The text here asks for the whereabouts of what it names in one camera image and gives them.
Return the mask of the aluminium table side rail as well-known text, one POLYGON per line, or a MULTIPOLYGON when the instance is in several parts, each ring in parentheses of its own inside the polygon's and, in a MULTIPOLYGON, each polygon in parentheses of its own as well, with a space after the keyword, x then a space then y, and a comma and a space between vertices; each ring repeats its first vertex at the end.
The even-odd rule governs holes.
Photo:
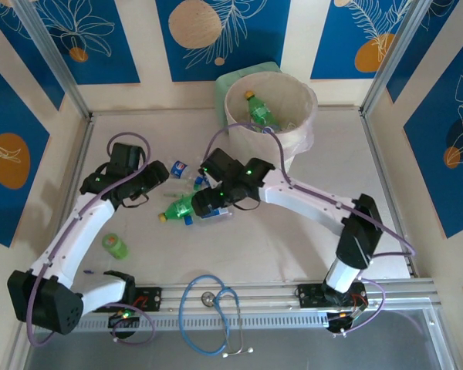
POLYGON ((79 193, 80 176, 83 170, 83 165, 86 160, 87 150, 93 135, 93 129, 96 119, 92 116, 88 121, 81 122, 71 147, 69 158, 66 162, 66 169, 63 174, 62 182, 59 185, 59 198, 53 211, 53 226, 49 232, 51 240, 45 244, 46 254, 42 252, 40 258, 49 256, 49 248, 54 245, 53 240, 62 229, 67 221, 70 212, 76 202, 77 194, 79 193))
MULTIPOLYGON (((401 237, 407 237, 404 234, 404 228, 400 221, 393 194, 391 193, 391 188, 387 181, 386 170, 382 157, 379 153, 375 136, 373 135, 373 130, 370 128, 366 117, 363 115, 362 109, 358 109, 358 113, 377 173, 377 189, 370 190, 369 193, 376 201, 382 224, 392 230, 395 234, 398 234, 401 237)), ((389 252, 401 252, 406 253, 407 255, 375 258, 370 268, 364 272, 363 276, 374 280, 394 280, 417 277, 413 258, 409 255, 409 251, 406 246, 401 244, 399 240, 395 239, 390 234, 384 232, 376 249, 376 253, 382 254, 389 252)))

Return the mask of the aluminium frame post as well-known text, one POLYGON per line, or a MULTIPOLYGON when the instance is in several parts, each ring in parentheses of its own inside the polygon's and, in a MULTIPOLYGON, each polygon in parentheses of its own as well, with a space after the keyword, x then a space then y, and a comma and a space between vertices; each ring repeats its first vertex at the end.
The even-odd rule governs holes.
POLYGON ((394 70, 407 50, 409 43, 431 6, 432 1, 433 0, 411 1, 410 8, 404 16, 390 48, 373 78, 373 82, 368 89, 366 97, 360 105, 360 115, 363 118, 367 118, 375 107, 381 93, 386 89, 387 82, 393 75, 394 70))
POLYGON ((52 71, 64 93, 71 99, 74 107, 86 121, 91 121, 91 112, 82 97, 68 65, 59 52, 38 12, 29 0, 10 0, 12 7, 27 33, 31 37, 42 58, 52 71))

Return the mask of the black connector module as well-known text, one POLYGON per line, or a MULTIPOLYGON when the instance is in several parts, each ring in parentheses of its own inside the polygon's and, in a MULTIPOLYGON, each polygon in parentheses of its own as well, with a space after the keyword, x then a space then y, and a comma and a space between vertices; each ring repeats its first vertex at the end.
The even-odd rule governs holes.
POLYGON ((362 315, 363 311, 341 311, 337 313, 327 313, 328 327, 327 330, 334 335, 342 335, 352 331, 356 325, 355 321, 362 315))
POLYGON ((129 309, 120 309, 108 318, 108 329, 114 341, 122 341, 135 335, 139 324, 140 317, 129 309))

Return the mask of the pale green plastic box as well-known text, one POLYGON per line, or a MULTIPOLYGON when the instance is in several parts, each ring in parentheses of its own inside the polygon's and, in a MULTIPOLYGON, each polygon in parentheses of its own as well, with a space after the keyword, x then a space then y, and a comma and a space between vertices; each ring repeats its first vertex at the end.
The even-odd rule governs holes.
POLYGON ((242 77, 258 72, 281 72, 275 62, 263 62, 257 65, 245 67, 232 72, 225 73, 215 80, 215 112, 222 127, 227 126, 225 113, 225 97, 232 85, 242 77))

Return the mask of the blue stethoscope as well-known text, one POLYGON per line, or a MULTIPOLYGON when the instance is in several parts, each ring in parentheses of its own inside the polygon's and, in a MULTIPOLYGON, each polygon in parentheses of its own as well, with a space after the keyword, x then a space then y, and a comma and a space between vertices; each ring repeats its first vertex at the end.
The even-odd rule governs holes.
POLYGON ((181 333, 181 336, 184 339, 184 342, 188 345, 190 349, 192 349, 193 351, 197 352, 200 355, 204 355, 207 357, 214 357, 217 355, 221 355, 222 358, 229 358, 231 356, 252 354, 254 352, 253 347, 244 348, 242 312, 241 312, 239 297, 236 291, 233 288, 227 287, 225 283, 219 277, 216 277, 212 274, 203 274, 201 276, 196 277, 184 289, 184 293, 181 296, 181 301, 180 301, 180 305, 178 309, 177 323, 178 323, 179 332, 181 333), (207 308, 214 308, 215 311, 218 313, 219 318, 221 319, 221 326, 223 328, 225 339, 223 343, 214 351, 205 351, 204 349, 199 348, 188 337, 186 333, 185 323, 184 323, 184 306, 188 298, 188 295, 191 292, 192 288, 197 283, 203 280, 213 280, 221 288, 217 294, 214 294, 210 291, 206 291, 201 295, 201 303, 207 308), (224 296, 231 297, 235 302, 238 334, 239 334, 239 339, 240 339, 240 347, 239 349, 235 351, 232 349, 232 346, 230 344, 230 335, 231 335, 231 328, 232 328, 231 320, 225 316, 223 310, 221 309, 221 299, 224 296))

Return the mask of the green bottle yellow cap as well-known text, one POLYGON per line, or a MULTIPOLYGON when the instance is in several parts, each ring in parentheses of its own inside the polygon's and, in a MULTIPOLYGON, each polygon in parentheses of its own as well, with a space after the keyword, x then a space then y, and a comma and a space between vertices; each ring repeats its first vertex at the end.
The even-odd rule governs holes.
POLYGON ((264 130, 272 132, 280 131, 277 119, 264 101, 256 97, 253 91, 246 91, 245 99, 248 102, 248 114, 250 115, 251 122, 255 124, 255 131, 260 133, 264 130))
POLYGON ((184 216, 194 214, 191 204, 192 197, 193 195, 189 194, 176 199, 163 213, 158 215, 159 221, 164 223, 168 220, 184 220, 184 216))

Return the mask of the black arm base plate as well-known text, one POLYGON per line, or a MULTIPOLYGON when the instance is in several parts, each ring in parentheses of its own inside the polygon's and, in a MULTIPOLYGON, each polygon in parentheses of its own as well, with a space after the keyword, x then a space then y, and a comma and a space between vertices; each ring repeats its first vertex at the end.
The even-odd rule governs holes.
MULTIPOLYGON (((144 312, 158 312, 161 306, 161 293, 162 288, 160 287, 140 287, 136 286, 130 293, 124 294, 123 298, 119 301, 115 301, 118 304, 128 304, 139 308, 144 312)), ((88 302, 91 306, 93 303, 98 303, 99 299, 94 302, 95 298, 88 298, 88 302)), ((118 307, 113 306, 96 306, 92 312, 96 313, 114 313, 117 310, 120 310, 118 307)))
POLYGON ((351 284, 349 290, 340 293, 326 284, 312 283, 299 284, 295 295, 299 299, 301 308, 363 308, 368 306, 368 301, 362 295, 365 286, 361 282, 351 284))

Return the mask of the clear bottle Pepsi label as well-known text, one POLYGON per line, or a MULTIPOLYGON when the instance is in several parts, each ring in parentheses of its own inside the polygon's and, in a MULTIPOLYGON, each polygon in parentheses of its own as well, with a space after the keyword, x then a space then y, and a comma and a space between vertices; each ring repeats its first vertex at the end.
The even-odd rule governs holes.
POLYGON ((191 178, 191 167, 177 159, 169 159, 169 173, 173 178, 179 180, 188 180, 191 178))

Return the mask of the clear blue-label blue-cap bottle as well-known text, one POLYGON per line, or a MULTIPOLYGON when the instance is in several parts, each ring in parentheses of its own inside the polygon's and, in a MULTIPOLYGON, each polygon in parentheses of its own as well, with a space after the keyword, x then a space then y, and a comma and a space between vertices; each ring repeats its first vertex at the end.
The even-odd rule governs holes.
POLYGON ((228 208, 217 208, 209 214, 199 217, 195 214, 184 216, 184 223, 186 226, 191 225, 211 225, 221 221, 229 220, 232 217, 232 212, 228 208))

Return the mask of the grey metal panel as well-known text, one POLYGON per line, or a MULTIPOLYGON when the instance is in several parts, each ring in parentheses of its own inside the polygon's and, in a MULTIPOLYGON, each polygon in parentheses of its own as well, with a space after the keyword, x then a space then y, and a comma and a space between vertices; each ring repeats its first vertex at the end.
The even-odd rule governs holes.
POLYGON ((463 370, 441 326, 422 310, 383 311, 345 338, 279 328, 246 330, 244 339, 251 353, 223 358, 191 350, 178 331, 161 331, 140 347, 117 345, 106 332, 77 332, 16 351, 8 370, 463 370))

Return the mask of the small green jar orange label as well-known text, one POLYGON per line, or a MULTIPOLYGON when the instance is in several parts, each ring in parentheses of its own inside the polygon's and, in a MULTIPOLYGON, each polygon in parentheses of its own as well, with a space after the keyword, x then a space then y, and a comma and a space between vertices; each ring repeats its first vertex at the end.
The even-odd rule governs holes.
POLYGON ((106 234, 102 239, 103 249, 117 260, 123 260, 129 254, 124 241, 115 233, 106 234))

